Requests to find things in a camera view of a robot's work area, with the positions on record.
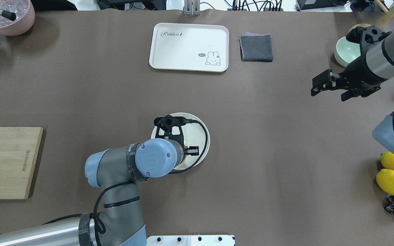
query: white bracket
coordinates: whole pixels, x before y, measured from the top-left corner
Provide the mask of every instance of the white bracket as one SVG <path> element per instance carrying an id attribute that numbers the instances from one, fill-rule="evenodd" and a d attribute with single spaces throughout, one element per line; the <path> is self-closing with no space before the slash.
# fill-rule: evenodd
<path id="1" fill-rule="evenodd" d="M 234 235 L 149 236 L 147 246 L 235 246 Z"/>
<path id="2" fill-rule="evenodd" d="M 200 15 L 200 0 L 185 0 L 183 14 L 194 16 Z"/>

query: ice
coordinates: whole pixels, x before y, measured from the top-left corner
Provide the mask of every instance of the ice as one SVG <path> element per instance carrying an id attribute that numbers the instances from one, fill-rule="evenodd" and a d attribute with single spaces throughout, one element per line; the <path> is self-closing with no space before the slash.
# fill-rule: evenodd
<path id="1" fill-rule="evenodd" d="M 27 12 L 28 3 L 29 0 L 0 0 L 0 9 L 15 13 L 16 20 L 19 20 Z M 11 20 L 0 16 L 0 27 L 11 23 L 13 23 Z"/>

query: blue joint cap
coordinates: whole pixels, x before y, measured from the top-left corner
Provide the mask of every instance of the blue joint cap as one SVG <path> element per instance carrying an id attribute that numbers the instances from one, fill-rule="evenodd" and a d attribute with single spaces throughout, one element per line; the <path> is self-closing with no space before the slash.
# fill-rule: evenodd
<path id="1" fill-rule="evenodd" d="M 168 140 L 153 138 L 139 146 L 135 162 L 142 175 L 162 177 L 171 172 L 177 164 L 177 150 Z"/>
<path id="2" fill-rule="evenodd" d="M 109 150 L 111 149 L 106 149 L 105 151 L 91 154 L 91 156 L 88 157 L 86 163 L 84 164 L 84 176 L 88 178 L 88 183 L 92 187 L 100 187 L 97 181 L 98 166 L 100 165 L 100 161 L 101 158 L 103 158 L 103 155 Z"/>

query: white metal plate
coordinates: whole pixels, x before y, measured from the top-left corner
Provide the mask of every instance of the white metal plate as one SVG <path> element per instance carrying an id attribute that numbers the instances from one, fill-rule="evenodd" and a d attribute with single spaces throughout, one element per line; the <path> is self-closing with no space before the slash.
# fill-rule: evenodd
<path id="1" fill-rule="evenodd" d="M 224 26 L 159 23 L 149 63 L 155 69 L 223 72 L 228 67 L 229 31 Z"/>
<path id="2" fill-rule="evenodd" d="M 202 127 L 197 123 L 186 124 L 186 125 L 182 126 L 183 140 L 185 142 L 185 145 L 199 147 L 201 158 L 196 163 L 196 165 L 198 165 L 206 157 L 206 155 L 208 154 L 208 151 L 209 151 L 209 147 L 211 146 L 211 136 L 209 135 L 208 128 L 206 127 L 205 123 L 202 120 L 200 120 L 198 117 L 196 117 L 195 115 L 188 114 L 188 113 L 173 113 L 170 115 L 173 117 L 182 116 L 187 119 L 198 120 L 205 127 L 206 132 L 208 133 L 208 143 L 206 144 L 205 152 L 202 153 L 203 147 L 205 146 L 205 140 L 206 140 L 205 132 L 203 131 Z M 173 129 L 172 133 L 179 134 L 180 132 L 178 130 L 177 130 L 177 132 L 175 132 L 175 129 Z M 162 129 L 160 129 L 159 134 L 164 134 L 164 131 L 162 131 Z M 155 137 L 156 137 L 156 127 L 152 131 L 152 139 Z M 174 170 L 184 170 L 185 168 L 190 167 L 197 160 L 197 158 L 198 158 L 198 156 L 195 156 L 195 155 L 186 156 L 185 160 L 182 163 L 180 163 L 179 165 L 177 165 L 177 167 L 175 167 Z"/>
<path id="3" fill-rule="evenodd" d="M 235 246 L 234 235 L 149 236 L 147 246 Z"/>

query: bunny illustration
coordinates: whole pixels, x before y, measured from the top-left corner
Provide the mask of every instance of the bunny illustration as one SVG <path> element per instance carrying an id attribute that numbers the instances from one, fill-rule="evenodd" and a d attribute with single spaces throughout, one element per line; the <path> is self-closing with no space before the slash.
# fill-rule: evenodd
<path id="1" fill-rule="evenodd" d="M 218 52 L 210 51 L 208 53 L 208 58 L 206 59 L 206 65 L 221 65 L 220 63 L 220 56 Z"/>

